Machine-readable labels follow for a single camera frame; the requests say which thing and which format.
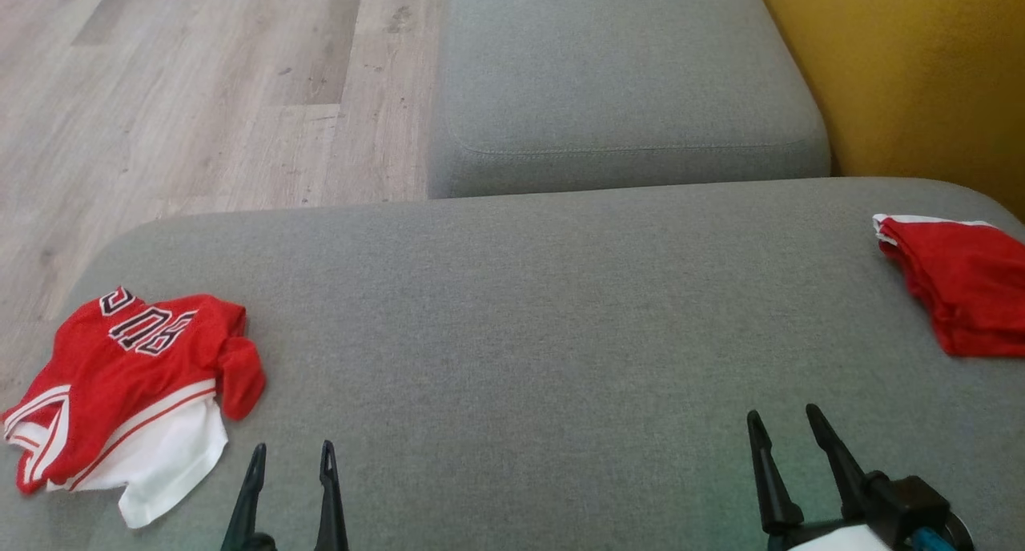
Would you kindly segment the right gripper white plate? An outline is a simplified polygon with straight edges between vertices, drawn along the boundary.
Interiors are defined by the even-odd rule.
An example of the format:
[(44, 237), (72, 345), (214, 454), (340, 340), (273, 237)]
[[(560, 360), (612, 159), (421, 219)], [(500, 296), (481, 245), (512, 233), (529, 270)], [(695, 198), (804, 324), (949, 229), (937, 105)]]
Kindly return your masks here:
[(808, 523), (791, 500), (772, 455), (773, 443), (757, 410), (746, 416), (748, 440), (766, 551), (798, 551), (799, 544), (823, 543), (843, 528), (867, 528), (881, 551), (974, 551), (974, 539), (951, 503), (918, 476), (893, 481), (879, 471), (864, 473), (816, 404), (806, 417), (817, 446), (830, 461), (840, 496), (839, 519)]

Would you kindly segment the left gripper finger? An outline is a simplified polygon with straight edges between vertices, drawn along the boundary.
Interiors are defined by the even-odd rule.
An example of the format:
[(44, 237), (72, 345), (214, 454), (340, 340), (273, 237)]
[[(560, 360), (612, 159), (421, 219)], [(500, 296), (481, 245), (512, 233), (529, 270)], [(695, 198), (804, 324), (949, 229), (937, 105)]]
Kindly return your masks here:
[(324, 441), (321, 449), (320, 482), (323, 488), (323, 499), (314, 551), (348, 551), (348, 534), (344, 521), (336, 449), (329, 440)]
[(221, 551), (272, 551), (272, 537), (256, 532), (259, 495), (266, 473), (266, 446), (259, 443), (253, 453), (240, 488), (233, 514), (228, 522)]

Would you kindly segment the red white numbered jersey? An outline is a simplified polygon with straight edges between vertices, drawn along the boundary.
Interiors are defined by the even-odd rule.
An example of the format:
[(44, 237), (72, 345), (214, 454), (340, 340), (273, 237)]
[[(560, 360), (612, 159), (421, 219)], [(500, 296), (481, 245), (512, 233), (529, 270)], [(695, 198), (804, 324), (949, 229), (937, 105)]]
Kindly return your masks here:
[(266, 388), (245, 307), (209, 293), (149, 304), (118, 286), (61, 322), (20, 401), (0, 416), (20, 449), (16, 486), (120, 489), (119, 511), (146, 528), (219, 463), (225, 419)]

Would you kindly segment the red mesh garment white trim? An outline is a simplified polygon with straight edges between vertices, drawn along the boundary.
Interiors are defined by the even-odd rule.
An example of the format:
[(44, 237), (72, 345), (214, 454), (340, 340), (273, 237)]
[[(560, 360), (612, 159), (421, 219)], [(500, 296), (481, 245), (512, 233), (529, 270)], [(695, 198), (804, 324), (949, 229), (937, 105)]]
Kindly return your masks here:
[(1025, 359), (1025, 243), (985, 220), (876, 214), (872, 223), (947, 355)]

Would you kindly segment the grey sofa seat cushion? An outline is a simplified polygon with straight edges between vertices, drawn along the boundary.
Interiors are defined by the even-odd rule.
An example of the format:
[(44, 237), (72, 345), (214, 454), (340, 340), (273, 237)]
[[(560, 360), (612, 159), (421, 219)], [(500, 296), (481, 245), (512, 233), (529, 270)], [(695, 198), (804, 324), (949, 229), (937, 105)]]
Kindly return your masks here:
[(764, 551), (746, 415), (808, 521), (839, 515), (805, 415), (919, 475), (980, 551), (1025, 551), (1025, 361), (953, 359), (872, 215), (987, 220), (925, 179), (830, 178), (195, 215), (107, 245), (124, 285), (245, 306), (266, 392), (150, 528), (115, 492), (0, 490), (0, 551), (217, 551), (254, 446), (259, 528), (310, 551), (321, 446), (354, 549)]

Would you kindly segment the grey sofa side cushion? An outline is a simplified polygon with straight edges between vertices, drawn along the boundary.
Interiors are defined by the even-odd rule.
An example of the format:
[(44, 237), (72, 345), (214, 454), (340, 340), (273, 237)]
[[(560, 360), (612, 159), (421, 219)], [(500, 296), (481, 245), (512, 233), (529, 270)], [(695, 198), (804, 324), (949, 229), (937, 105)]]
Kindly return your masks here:
[(830, 174), (764, 0), (446, 0), (432, 199)]

